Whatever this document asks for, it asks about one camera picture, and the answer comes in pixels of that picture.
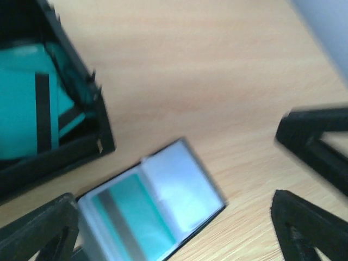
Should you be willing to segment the black leather card holder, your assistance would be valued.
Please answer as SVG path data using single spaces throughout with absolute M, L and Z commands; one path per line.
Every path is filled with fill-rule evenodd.
M 184 137 L 78 200 L 88 260 L 167 260 L 227 206 Z

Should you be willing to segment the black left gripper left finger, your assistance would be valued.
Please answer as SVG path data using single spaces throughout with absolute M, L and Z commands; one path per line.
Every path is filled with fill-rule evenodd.
M 64 193 L 1 228 L 1 260 L 70 260 L 78 232 L 75 197 Z

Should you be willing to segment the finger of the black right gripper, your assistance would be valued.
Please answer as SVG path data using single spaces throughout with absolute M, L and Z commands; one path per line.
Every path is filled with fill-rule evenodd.
M 347 132 L 347 107 L 292 110 L 275 140 L 346 196 L 347 156 L 321 140 L 326 132 Z

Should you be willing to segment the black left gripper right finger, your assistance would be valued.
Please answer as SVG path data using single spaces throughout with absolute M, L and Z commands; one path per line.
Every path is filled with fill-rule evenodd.
M 347 260 L 347 222 L 287 190 L 276 190 L 270 209 L 285 260 Z

